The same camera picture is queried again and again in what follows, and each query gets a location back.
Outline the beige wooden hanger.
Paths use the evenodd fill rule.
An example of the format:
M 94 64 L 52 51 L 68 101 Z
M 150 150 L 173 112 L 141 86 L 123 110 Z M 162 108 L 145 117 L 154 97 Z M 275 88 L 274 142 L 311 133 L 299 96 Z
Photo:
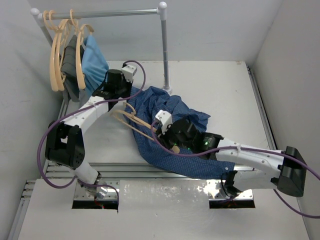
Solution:
M 111 113 L 111 116 L 114 117 L 115 119 L 117 119 L 119 122 L 121 122 L 122 124 L 124 124 L 125 126 L 131 128 L 132 130 L 136 131 L 137 133 L 139 133 L 140 135 L 152 140 L 153 138 L 145 133 L 143 133 L 142 131 L 138 130 L 137 128 L 131 126 L 130 124 L 128 124 L 122 117 L 121 115 L 123 115 L 124 117 L 126 117 L 128 120 L 140 125 L 140 126 L 143 126 L 143 127 L 146 127 L 148 129 L 151 129 L 154 133 L 157 131 L 155 127 L 151 127 L 151 125 L 145 121 L 143 121 L 142 119 L 138 118 L 136 116 L 136 110 L 135 108 L 130 105 L 129 103 L 127 102 L 124 102 L 123 105 L 125 107 L 129 107 L 131 109 L 131 112 L 126 112 L 124 110 L 114 110 L 112 113 Z

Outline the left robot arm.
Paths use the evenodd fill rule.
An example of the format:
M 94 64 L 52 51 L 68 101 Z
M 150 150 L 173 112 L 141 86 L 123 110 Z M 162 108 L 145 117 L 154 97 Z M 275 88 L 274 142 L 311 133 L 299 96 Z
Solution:
M 80 108 L 81 112 L 55 125 L 47 135 L 46 159 L 67 167 L 86 184 L 95 184 L 99 173 L 85 160 L 84 133 L 99 117 L 109 112 L 118 99 L 130 97 L 137 68 L 127 67 L 133 72 L 127 72 L 125 67 L 108 70 L 102 84 Z

